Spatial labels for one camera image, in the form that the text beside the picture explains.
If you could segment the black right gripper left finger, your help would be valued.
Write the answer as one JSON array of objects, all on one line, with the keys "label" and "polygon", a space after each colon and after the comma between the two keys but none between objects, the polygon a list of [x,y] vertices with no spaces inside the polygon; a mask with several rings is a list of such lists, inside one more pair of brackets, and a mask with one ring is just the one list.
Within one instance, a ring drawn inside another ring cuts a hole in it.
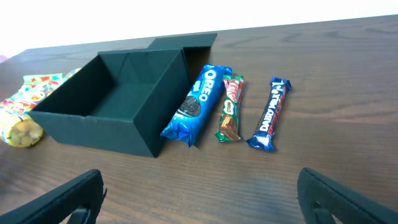
[{"label": "black right gripper left finger", "polygon": [[1,223],[95,223],[106,193],[101,172],[92,169],[1,215]]}]

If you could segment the blue Oreo cookie pack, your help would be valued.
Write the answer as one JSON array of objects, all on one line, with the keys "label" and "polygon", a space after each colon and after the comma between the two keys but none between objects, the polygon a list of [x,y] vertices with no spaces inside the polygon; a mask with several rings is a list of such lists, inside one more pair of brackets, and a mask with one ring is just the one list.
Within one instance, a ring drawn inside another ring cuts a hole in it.
[{"label": "blue Oreo cookie pack", "polygon": [[194,145],[201,128],[224,90],[223,78],[232,68],[205,64],[184,102],[173,115],[161,136]]}]

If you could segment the green red Milo bar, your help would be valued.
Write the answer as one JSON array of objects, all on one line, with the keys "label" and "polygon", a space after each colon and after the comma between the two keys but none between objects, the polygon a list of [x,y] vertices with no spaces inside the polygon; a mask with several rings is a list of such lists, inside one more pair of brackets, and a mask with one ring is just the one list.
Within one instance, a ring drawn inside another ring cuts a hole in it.
[{"label": "green red Milo bar", "polygon": [[244,88],[244,77],[225,75],[223,83],[226,96],[215,137],[219,142],[236,142],[241,139],[239,136],[239,110]]}]

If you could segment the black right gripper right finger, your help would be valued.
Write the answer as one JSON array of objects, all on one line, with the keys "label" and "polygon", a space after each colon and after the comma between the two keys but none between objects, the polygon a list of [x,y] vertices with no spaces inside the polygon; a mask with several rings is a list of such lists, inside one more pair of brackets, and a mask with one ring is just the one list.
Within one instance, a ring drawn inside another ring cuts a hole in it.
[{"label": "black right gripper right finger", "polygon": [[299,173],[297,193],[306,223],[397,223],[397,212],[308,167]]}]

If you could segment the black open cardboard box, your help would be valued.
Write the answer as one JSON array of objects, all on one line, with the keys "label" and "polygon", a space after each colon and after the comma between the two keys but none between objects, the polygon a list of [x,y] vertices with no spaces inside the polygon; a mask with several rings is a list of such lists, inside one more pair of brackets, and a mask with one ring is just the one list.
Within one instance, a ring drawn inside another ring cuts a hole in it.
[{"label": "black open cardboard box", "polygon": [[62,144],[157,157],[216,34],[160,37],[144,49],[100,52],[31,112]]}]

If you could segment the colourful Haribo gummy bag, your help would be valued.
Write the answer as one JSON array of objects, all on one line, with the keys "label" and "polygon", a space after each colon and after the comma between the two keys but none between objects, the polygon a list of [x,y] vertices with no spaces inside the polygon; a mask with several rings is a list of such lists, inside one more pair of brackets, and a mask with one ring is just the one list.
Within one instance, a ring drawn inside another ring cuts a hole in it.
[{"label": "colourful Haribo gummy bag", "polygon": [[18,113],[28,113],[79,70],[80,68],[76,68],[65,76],[62,73],[25,75],[23,77],[24,84],[17,93],[2,100],[1,108]]}]

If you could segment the blue Dairy Milk bar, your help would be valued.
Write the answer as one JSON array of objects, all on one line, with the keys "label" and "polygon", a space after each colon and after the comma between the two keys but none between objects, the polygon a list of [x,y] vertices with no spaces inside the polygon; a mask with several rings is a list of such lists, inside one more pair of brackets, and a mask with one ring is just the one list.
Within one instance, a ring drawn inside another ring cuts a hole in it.
[{"label": "blue Dairy Milk bar", "polygon": [[252,148],[274,152],[273,140],[286,94],[292,89],[288,79],[272,77],[270,94],[256,130],[246,142]]}]

